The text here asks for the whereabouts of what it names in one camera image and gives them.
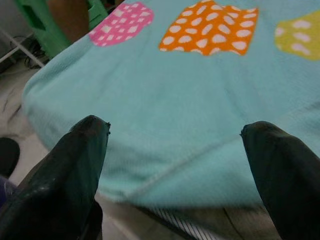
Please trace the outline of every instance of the cable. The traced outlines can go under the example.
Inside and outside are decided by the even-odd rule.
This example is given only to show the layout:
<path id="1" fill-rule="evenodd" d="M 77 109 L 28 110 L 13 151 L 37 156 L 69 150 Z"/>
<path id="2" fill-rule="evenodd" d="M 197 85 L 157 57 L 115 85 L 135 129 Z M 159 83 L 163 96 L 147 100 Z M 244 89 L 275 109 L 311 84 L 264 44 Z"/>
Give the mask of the cable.
<path id="1" fill-rule="evenodd" d="M 49 59 L 47 58 L 45 51 L 43 51 L 41 49 L 41 45 L 39 44 L 39 42 L 36 39 L 31 38 L 31 37 L 22 36 L 22 35 L 17 35 L 17 36 L 14 36 L 13 38 L 24 38 L 25 40 L 28 40 L 29 43 L 28 42 L 24 43 L 25 48 L 28 49 L 28 51 L 31 52 L 32 55 L 34 55 L 37 59 L 44 58 L 42 60 L 42 62 L 44 64 L 49 62 Z M 12 49 L 15 48 L 15 46 L 13 46 L 12 42 L 10 42 L 10 47 Z M 40 68 L 37 64 L 33 64 L 32 59 L 29 56 L 26 56 L 24 53 L 22 53 L 17 58 L 18 58 L 18 60 L 22 59 L 22 58 L 25 58 L 24 59 L 24 65 L 28 69 L 38 69 L 38 68 Z"/>

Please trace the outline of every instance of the floor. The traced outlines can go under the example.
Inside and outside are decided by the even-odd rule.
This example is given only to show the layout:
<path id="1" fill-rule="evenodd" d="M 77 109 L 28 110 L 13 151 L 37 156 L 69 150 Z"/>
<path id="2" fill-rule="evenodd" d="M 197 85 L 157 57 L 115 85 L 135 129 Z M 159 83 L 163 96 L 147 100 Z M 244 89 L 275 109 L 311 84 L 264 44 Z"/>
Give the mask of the floor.
<path id="1" fill-rule="evenodd" d="M 10 137 L 20 145 L 20 159 L 10 177 L 18 185 L 48 153 L 24 116 L 21 104 L 27 81 L 38 70 L 18 62 L 0 73 L 0 137 Z M 115 204 L 97 193 L 103 210 L 104 240 L 182 240 L 181 237 L 129 205 Z"/>

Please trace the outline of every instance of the striped fabric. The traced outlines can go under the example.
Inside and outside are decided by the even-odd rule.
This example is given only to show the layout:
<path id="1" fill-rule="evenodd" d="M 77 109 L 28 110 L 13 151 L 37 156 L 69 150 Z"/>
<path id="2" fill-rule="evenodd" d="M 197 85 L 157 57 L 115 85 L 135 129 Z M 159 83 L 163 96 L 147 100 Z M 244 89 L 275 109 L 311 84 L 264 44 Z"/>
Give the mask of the striped fabric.
<path id="1" fill-rule="evenodd" d="M 205 229 L 204 227 L 201 227 L 200 225 L 191 223 L 179 216 L 176 216 L 168 210 L 159 208 L 152 208 L 149 210 L 168 223 L 176 226 L 178 229 L 183 230 L 195 240 L 227 240 L 225 238 L 217 236 L 215 233 Z"/>
<path id="2" fill-rule="evenodd" d="M 149 209 L 167 227 L 193 240 L 281 240 L 263 206 Z"/>

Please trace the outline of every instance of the white polka dot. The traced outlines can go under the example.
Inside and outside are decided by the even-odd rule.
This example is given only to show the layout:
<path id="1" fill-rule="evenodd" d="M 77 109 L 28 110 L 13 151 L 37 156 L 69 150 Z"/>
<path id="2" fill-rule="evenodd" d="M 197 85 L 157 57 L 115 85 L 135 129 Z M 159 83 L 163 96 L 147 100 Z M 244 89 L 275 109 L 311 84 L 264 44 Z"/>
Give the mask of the white polka dot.
<path id="1" fill-rule="evenodd" d="M 275 29 L 275 36 L 276 37 L 280 37 L 284 33 L 285 33 L 285 30 L 282 27 L 277 27 Z"/>
<path id="2" fill-rule="evenodd" d="M 192 26 L 197 26 L 197 25 L 199 25 L 201 23 L 201 21 L 202 21 L 202 17 L 198 17 L 198 18 L 196 18 L 195 20 L 193 20 L 191 22 L 191 25 Z"/>
<path id="3" fill-rule="evenodd" d="M 311 27 L 311 23 L 305 20 L 295 21 L 292 26 L 296 29 L 308 29 Z"/>
<path id="4" fill-rule="evenodd" d="M 140 17 L 149 16 L 149 15 L 150 15 L 149 12 L 144 11 L 143 13 L 140 14 Z"/>
<path id="5" fill-rule="evenodd" d="M 220 24 L 218 29 L 225 34 L 229 34 L 231 32 L 230 29 L 224 24 Z"/>
<path id="6" fill-rule="evenodd" d="M 202 51 L 200 51 L 199 49 L 192 49 L 192 50 L 191 50 L 191 52 L 193 52 L 193 53 L 200 53 L 200 54 L 202 54 Z"/>
<path id="7" fill-rule="evenodd" d="M 185 32 L 188 33 L 188 34 L 196 34 L 198 32 L 198 30 L 195 29 L 195 28 L 187 28 L 185 30 Z"/>
<path id="8" fill-rule="evenodd" d="M 174 26 L 171 26 L 171 27 L 169 28 L 169 31 L 175 34 L 175 33 L 179 32 L 180 29 L 181 29 L 180 26 L 174 25 Z"/>
<path id="9" fill-rule="evenodd" d="M 302 53 L 304 53 L 305 55 L 310 55 L 309 49 L 307 49 L 305 46 L 303 46 L 303 45 L 300 44 L 300 43 L 294 43 L 294 44 L 292 44 L 292 45 L 291 45 L 291 48 L 292 48 L 294 51 L 302 52 Z"/>
<path id="10" fill-rule="evenodd" d="M 108 40 L 108 41 L 110 41 L 110 40 L 112 40 L 112 39 L 114 39 L 114 35 L 109 35 L 109 36 L 107 37 L 107 40 Z"/>
<path id="11" fill-rule="evenodd" d="M 179 39 L 179 43 L 180 44 L 183 44 L 183 43 L 188 43 L 188 42 L 190 42 L 192 40 L 192 38 L 190 37 L 190 36 L 187 36 L 187 35 L 185 35 L 185 36 L 182 36 L 182 37 L 180 37 L 180 39 Z"/>
<path id="12" fill-rule="evenodd" d="M 215 47 L 214 49 L 212 49 L 212 50 L 211 50 L 211 52 L 209 53 L 209 55 L 212 55 L 212 54 L 218 53 L 218 52 L 220 52 L 220 51 L 221 51 L 221 49 L 220 49 L 220 48 Z"/>
<path id="13" fill-rule="evenodd" d="M 255 14 L 255 13 L 250 13 L 250 14 L 244 15 L 243 18 L 244 18 L 244 19 L 251 19 L 251 18 L 254 18 L 255 16 L 257 16 L 257 14 Z"/>
<path id="14" fill-rule="evenodd" d="M 138 28 L 138 25 L 130 27 L 128 30 L 128 33 L 130 34 L 135 33 L 137 31 L 137 28 Z"/>
<path id="15" fill-rule="evenodd" d="M 121 17 L 122 14 L 124 14 L 124 11 L 120 11 L 119 9 L 115 9 L 112 13 L 114 15 L 116 15 L 117 17 Z"/>
<path id="16" fill-rule="evenodd" d="M 212 38 L 212 42 L 214 42 L 215 44 L 224 43 L 225 41 L 227 41 L 227 39 L 221 34 L 216 34 Z"/>
<path id="17" fill-rule="evenodd" d="M 219 6 L 219 5 L 212 5 L 211 9 L 212 10 L 222 10 L 223 8 L 221 6 Z"/>
<path id="18" fill-rule="evenodd" d="M 202 40 L 199 40 L 199 41 L 197 41 L 195 44 L 199 47 L 199 48 L 201 48 L 201 49 L 203 49 L 205 46 L 207 46 L 207 43 L 208 43 L 208 39 L 202 39 Z"/>
<path id="19" fill-rule="evenodd" d="M 180 18 L 177 21 L 175 21 L 177 24 L 185 24 L 187 22 L 187 19 L 185 18 Z"/>
<path id="20" fill-rule="evenodd" d="M 239 14 L 235 12 L 229 12 L 228 15 L 233 17 L 234 19 L 236 19 L 239 16 Z"/>
<path id="21" fill-rule="evenodd" d="M 302 33 L 302 32 L 296 32 L 296 33 L 293 34 L 293 36 L 296 39 L 301 40 L 304 43 L 308 43 L 311 40 L 309 35 L 307 35 L 305 33 Z"/>
<path id="22" fill-rule="evenodd" d="M 197 15 L 202 14 L 202 13 L 203 13 L 203 11 L 204 11 L 206 8 L 207 8 L 207 6 L 206 6 L 206 5 L 204 5 L 204 6 L 200 7 L 200 8 L 198 9 L 198 11 L 196 11 L 196 14 L 197 14 Z"/>
<path id="23" fill-rule="evenodd" d="M 101 30 L 104 32 L 104 33 L 108 33 L 110 30 L 112 29 L 112 27 L 110 26 L 107 26 L 107 25 L 104 25 Z"/>
<path id="24" fill-rule="evenodd" d="M 207 26 L 205 26 L 202 30 L 202 35 L 206 35 L 210 30 L 213 28 L 213 25 L 210 23 Z"/>
<path id="25" fill-rule="evenodd" d="M 251 8 L 251 9 L 248 9 L 247 12 L 248 12 L 248 13 L 253 13 L 253 12 L 256 11 L 256 10 L 257 10 L 256 8 Z"/>
<path id="26" fill-rule="evenodd" d="M 253 21 L 243 21 L 242 23 L 240 23 L 240 26 L 243 28 L 249 28 L 251 26 L 253 26 L 255 23 Z"/>
<path id="27" fill-rule="evenodd" d="M 218 16 L 219 16 L 218 13 L 213 12 L 213 13 L 208 14 L 208 16 L 206 16 L 206 20 L 207 20 L 207 21 L 210 21 L 210 20 L 212 20 L 212 19 L 215 19 L 215 18 L 218 17 Z"/>
<path id="28" fill-rule="evenodd" d="M 224 16 L 224 17 L 223 17 L 223 20 L 224 20 L 227 24 L 229 24 L 229 25 L 235 24 L 235 21 L 234 21 L 231 17 L 229 17 L 229 16 Z"/>
<path id="29" fill-rule="evenodd" d="M 237 8 L 236 6 L 231 6 L 231 8 L 232 8 L 233 10 L 240 11 L 240 9 Z"/>
<path id="30" fill-rule="evenodd" d="M 243 50 L 247 47 L 247 44 L 244 41 L 235 41 L 232 43 L 232 46 L 238 50 Z"/>
<path id="31" fill-rule="evenodd" d="M 189 10 L 189 11 L 184 11 L 183 13 L 182 13 L 182 16 L 191 16 L 192 14 L 193 14 L 194 12 L 193 11 L 191 11 L 191 10 Z"/>
<path id="32" fill-rule="evenodd" d="M 185 49 L 182 46 L 177 46 L 175 49 L 176 51 L 184 51 Z"/>
<path id="33" fill-rule="evenodd" d="M 239 31 L 236 32 L 236 35 L 237 35 L 239 38 L 244 38 L 244 37 L 246 37 L 246 36 L 249 36 L 250 34 L 251 34 L 251 31 L 246 30 L 246 29 L 244 29 L 244 30 L 239 30 Z"/>
<path id="34" fill-rule="evenodd" d="M 169 45 L 174 42 L 175 38 L 173 36 L 167 36 L 166 38 L 163 39 L 163 44 L 164 45 Z"/>

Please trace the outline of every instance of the polka dot pattern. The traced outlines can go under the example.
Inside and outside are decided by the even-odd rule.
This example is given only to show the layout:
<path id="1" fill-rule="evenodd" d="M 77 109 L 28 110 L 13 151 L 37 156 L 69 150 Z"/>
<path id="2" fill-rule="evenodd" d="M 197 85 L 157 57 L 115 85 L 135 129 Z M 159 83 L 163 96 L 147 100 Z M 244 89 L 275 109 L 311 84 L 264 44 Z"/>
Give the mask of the polka dot pattern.
<path id="1" fill-rule="evenodd" d="M 277 25 L 277 48 L 312 61 L 320 60 L 320 10 Z"/>
<path id="2" fill-rule="evenodd" d="M 243 56 L 250 46 L 258 15 L 257 8 L 240 9 L 202 0 L 181 12 L 163 36 L 159 49 L 204 56 L 225 51 Z"/>
<path id="3" fill-rule="evenodd" d="M 154 12 L 141 2 L 122 3 L 89 32 L 89 37 L 100 47 L 120 44 L 137 36 L 153 19 Z M 179 26 L 172 26 L 172 33 L 178 32 L 178 28 Z"/>

